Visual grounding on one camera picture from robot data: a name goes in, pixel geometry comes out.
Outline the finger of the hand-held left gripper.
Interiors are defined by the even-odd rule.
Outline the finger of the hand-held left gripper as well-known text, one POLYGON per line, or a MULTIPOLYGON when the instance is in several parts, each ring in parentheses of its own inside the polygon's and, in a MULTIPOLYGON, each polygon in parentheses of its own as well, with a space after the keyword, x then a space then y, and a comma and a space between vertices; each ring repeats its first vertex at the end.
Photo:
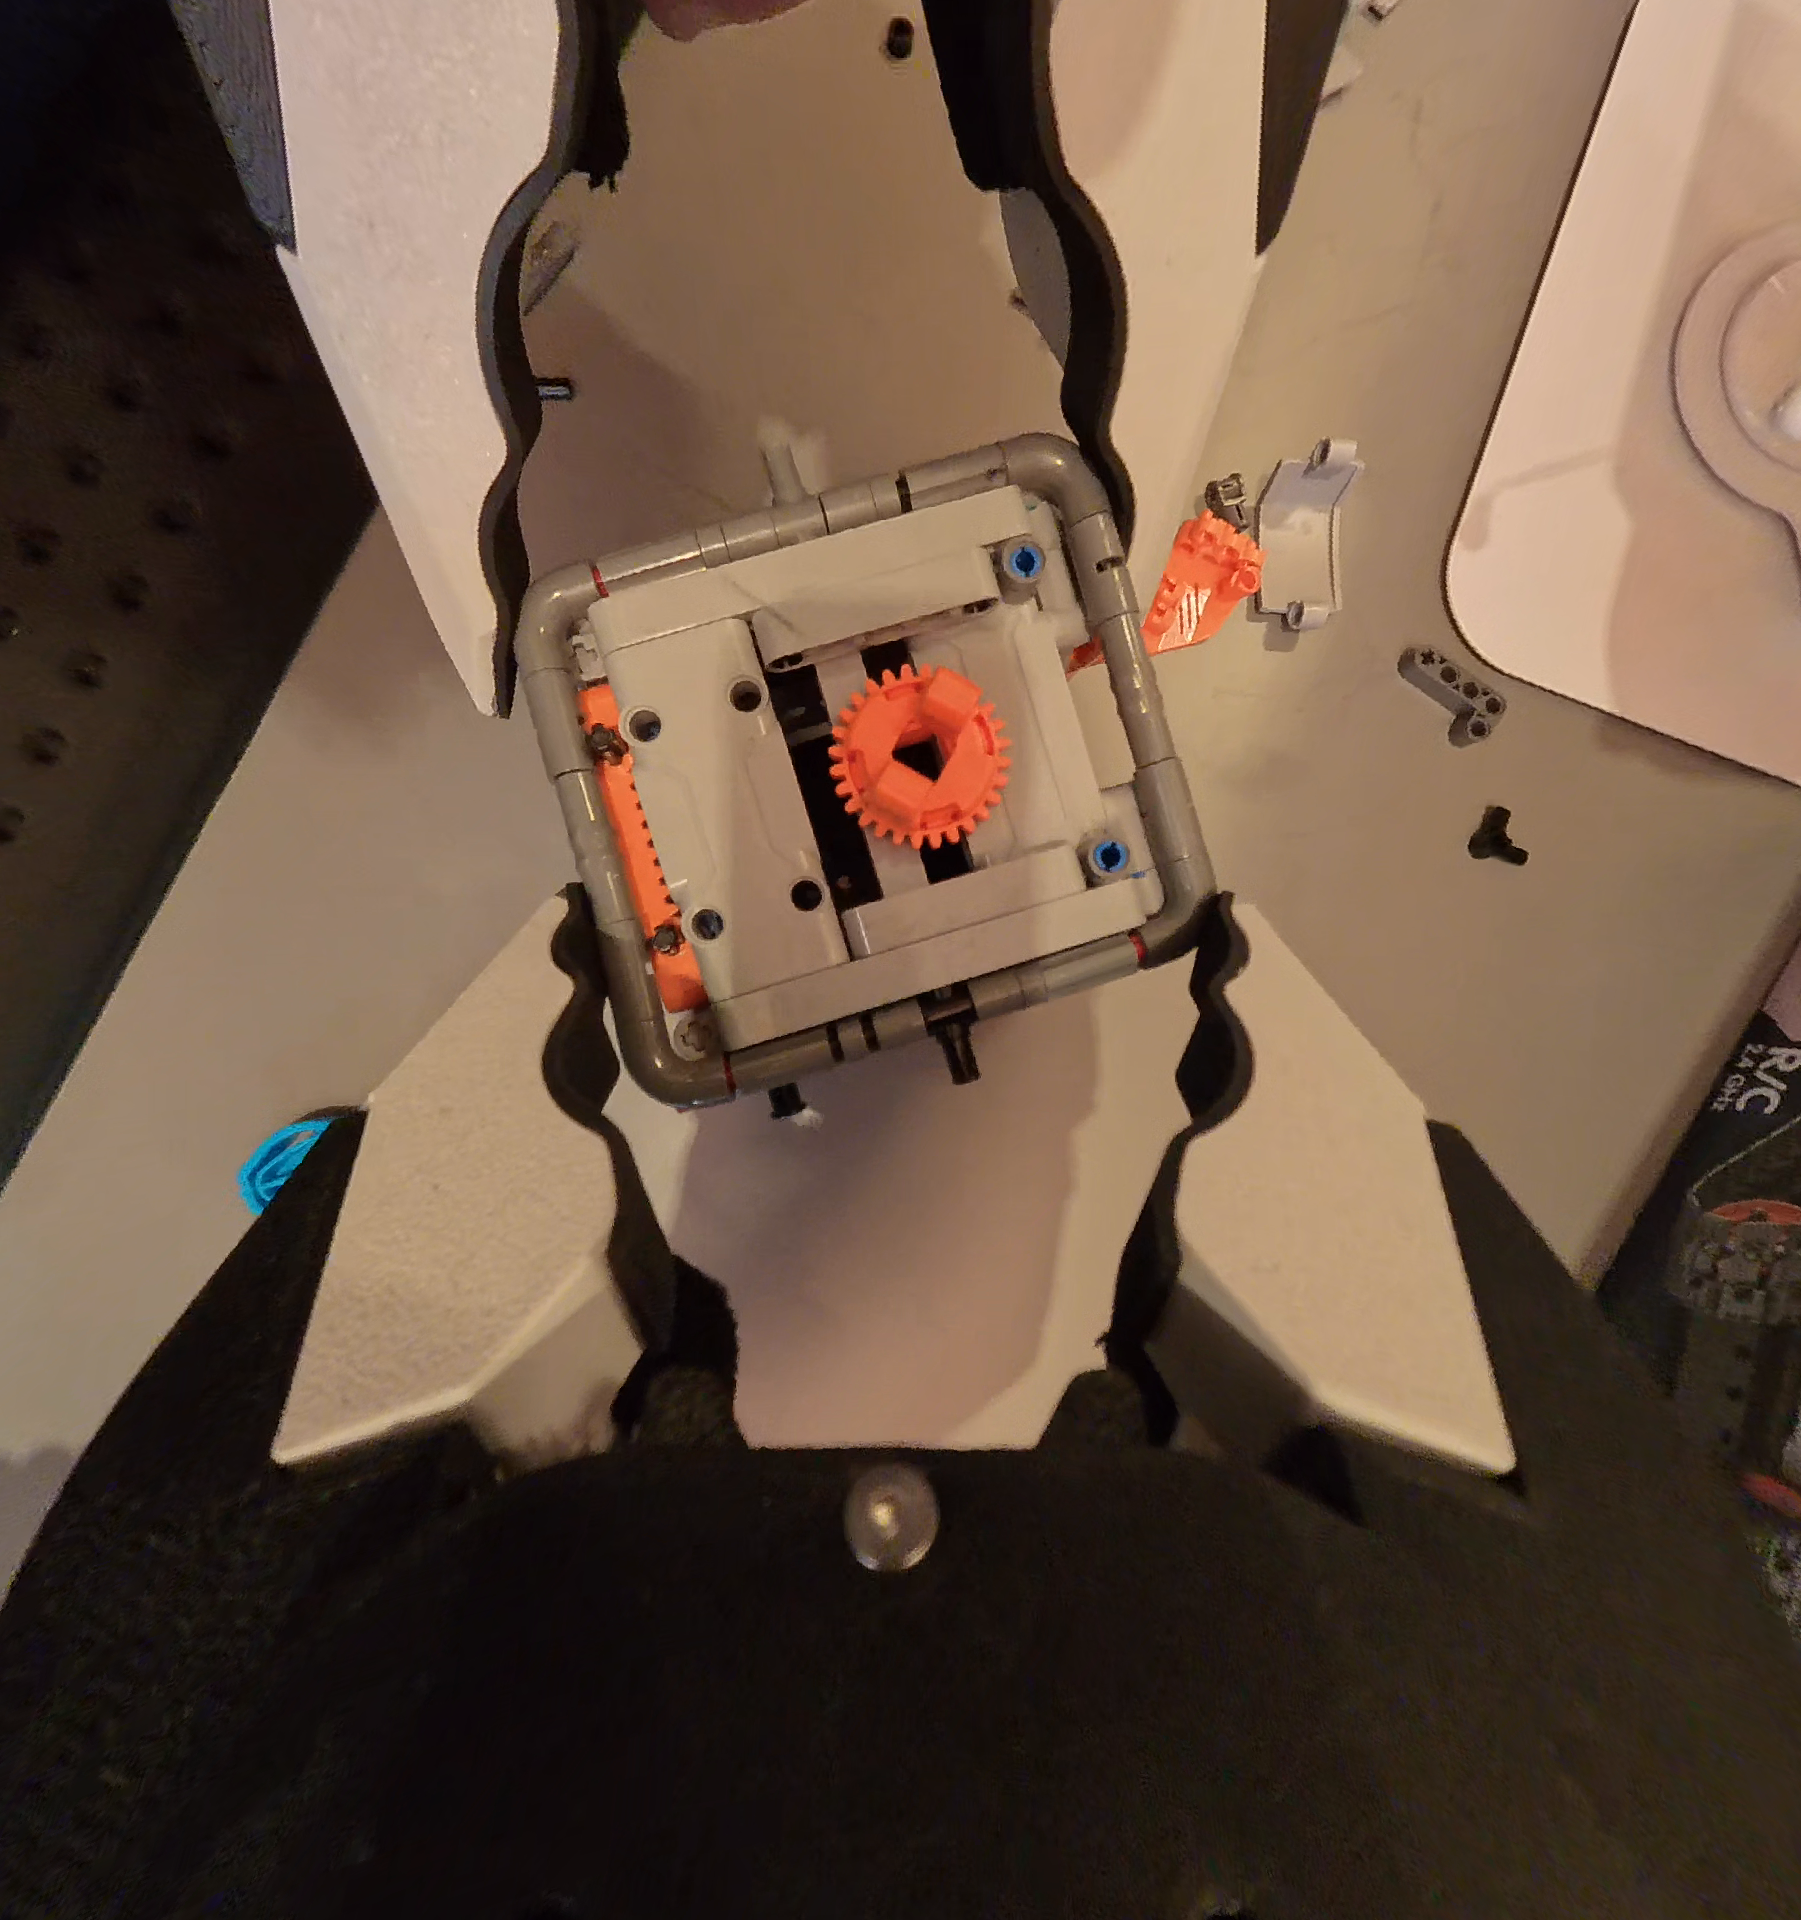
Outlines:
POLYGON ((541 424, 527 228, 624 163, 632 5, 174 3, 385 521, 473 706, 512 704, 541 424))
POLYGON ((1329 74, 1325 1, 926 1, 961 167, 1125 547, 1166 552, 1329 74))

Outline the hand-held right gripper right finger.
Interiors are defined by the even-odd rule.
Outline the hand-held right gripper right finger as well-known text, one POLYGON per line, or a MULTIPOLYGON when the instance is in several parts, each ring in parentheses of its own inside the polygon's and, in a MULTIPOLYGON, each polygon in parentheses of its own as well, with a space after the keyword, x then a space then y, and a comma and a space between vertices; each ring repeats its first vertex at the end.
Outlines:
POLYGON ((1331 1430, 1511 1473, 1423 1099, 1251 905, 1208 903, 1189 990, 1184 1124, 1122 1249, 1104 1354, 1240 1462, 1331 1430))

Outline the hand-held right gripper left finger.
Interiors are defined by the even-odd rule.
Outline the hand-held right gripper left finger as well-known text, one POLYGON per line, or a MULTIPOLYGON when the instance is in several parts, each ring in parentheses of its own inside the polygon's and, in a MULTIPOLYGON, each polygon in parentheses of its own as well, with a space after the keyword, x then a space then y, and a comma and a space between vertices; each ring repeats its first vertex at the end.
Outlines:
POLYGON ((738 1373, 720 1284, 682 1263, 624 1119, 575 887, 537 905, 371 1091, 275 1464, 462 1426, 508 1464, 609 1444, 637 1361, 738 1373))

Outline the grey building block model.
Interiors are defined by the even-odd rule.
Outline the grey building block model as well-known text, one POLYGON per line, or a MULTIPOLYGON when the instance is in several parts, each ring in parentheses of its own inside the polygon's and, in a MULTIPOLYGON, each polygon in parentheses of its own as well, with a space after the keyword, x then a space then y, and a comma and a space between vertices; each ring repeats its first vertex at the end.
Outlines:
POLYGON ((543 576, 555 958, 673 1112, 1191 951, 1216 896, 1107 492, 1046 433, 543 576))

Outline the turquoise plastic tool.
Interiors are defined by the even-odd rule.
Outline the turquoise plastic tool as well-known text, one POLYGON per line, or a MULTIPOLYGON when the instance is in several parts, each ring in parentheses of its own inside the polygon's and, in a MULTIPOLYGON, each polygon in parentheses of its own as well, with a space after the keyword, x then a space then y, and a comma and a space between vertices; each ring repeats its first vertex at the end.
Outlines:
POLYGON ((243 1210, 251 1218, 262 1216, 322 1136, 334 1124, 353 1114, 355 1107, 345 1105, 317 1107, 293 1115, 264 1134, 240 1159, 235 1171, 235 1186, 243 1210))

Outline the grey curved panel piece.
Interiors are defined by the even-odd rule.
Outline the grey curved panel piece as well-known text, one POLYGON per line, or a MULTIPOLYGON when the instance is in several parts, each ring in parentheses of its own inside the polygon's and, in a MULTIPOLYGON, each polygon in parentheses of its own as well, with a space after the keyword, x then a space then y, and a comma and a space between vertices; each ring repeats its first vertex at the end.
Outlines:
POLYGON ((1272 467, 1255 508, 1263 552, 1255 608, 1287 631, 1325 625, 1345 604, 1345 497, 1365 462, 1355 439, 1322 439, 1272 467))

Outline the toy kit cardboard box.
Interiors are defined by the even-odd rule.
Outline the toy kit cardboard box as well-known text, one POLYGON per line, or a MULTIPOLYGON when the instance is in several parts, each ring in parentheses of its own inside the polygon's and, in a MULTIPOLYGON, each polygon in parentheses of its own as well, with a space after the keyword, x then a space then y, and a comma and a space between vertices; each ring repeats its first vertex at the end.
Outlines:
POLYGON ((1801 930, 1596 1286, 1801 1653, 1801 930))

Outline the orange wedge panel piece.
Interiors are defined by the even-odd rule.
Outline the orange wedge panel piece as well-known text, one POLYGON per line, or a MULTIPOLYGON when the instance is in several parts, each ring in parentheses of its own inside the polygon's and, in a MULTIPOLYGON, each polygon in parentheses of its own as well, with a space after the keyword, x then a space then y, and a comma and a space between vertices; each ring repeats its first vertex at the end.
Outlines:
POLYGON ((1230 517, 1205 508, 1180 524, 1142 621, 1148 656, 1174 653, 1218 631, 1260 590, 1264 550, 1230 517))

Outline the white book stand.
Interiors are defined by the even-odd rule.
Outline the white book stand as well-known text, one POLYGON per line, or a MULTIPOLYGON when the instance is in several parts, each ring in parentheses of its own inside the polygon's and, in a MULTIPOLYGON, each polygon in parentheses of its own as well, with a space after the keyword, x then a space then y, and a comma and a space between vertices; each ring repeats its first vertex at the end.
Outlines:
POLYGON ((1801 785, 1801 1, 1633 10, 1445 561, 1489 666, 1801 785))

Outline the grey angled beam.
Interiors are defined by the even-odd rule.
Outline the grey angled beam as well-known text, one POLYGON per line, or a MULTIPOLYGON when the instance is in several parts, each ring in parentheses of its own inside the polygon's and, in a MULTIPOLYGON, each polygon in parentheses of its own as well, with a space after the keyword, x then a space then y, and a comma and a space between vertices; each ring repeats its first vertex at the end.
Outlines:
POLYGON ((1487 739, 1506 711, 1497 686, 1433 645, 1404 648, 1396 672, 1446 713, 1446 739, 1454 747, 1487 739))

